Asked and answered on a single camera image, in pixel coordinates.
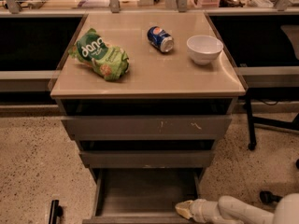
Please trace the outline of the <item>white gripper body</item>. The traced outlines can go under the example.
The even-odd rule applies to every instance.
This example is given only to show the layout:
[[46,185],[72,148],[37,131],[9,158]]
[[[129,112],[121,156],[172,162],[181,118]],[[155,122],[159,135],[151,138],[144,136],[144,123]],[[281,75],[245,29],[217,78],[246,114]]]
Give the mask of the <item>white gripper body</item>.
[[217,217],[218,203],[197,199],[190,204],[189,210],[194,221],[198,223],[213,223]]

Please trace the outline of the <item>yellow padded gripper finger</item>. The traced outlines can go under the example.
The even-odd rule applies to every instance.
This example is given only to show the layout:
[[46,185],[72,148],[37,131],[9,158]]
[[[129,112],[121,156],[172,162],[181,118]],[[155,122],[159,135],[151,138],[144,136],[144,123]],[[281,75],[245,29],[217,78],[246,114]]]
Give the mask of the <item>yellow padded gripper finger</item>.
[[185,202],[181,202],[181,203],[177,203],[175,205],[175,209],[177,211],[177,213],[186,218],[186,219],[190,219],[192,217],[191,211],[190,211],[190,205],[192,203],[192,200],[188,200]]

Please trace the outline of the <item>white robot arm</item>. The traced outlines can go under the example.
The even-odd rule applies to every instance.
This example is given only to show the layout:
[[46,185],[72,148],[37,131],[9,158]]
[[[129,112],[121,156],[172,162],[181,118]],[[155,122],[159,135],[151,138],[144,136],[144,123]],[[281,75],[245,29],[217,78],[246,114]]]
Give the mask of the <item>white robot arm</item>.
[[[248,35],[240,32],[219,30],[232,57],[246,61],[248,56],[255,63],[254,67],[267,69],[287,67],[287,60],[295,59],[296,49],[281,27],[275,30],[269,27],[262,30],[253,29]],[[179,215],[186,219],[192,218],[201,224],[298,224],[299,193],[278,197],[271,192],[261,191],[263,202],[277,202],[274,213],[243,203],[232,196],[221,196],[217,202],[205,199],[188,200],[177,203],[175,208]]]

